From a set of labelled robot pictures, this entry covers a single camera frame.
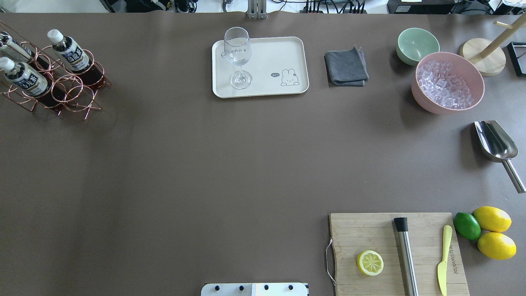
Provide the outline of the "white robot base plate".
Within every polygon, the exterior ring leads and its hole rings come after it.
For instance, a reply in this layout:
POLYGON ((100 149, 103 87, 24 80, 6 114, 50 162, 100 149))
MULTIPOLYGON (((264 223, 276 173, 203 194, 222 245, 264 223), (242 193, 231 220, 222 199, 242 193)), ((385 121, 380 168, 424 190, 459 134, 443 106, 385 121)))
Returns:
POLYGON ((201 296, 308 296, 309 287, 302 282, 209 283, 201 296))

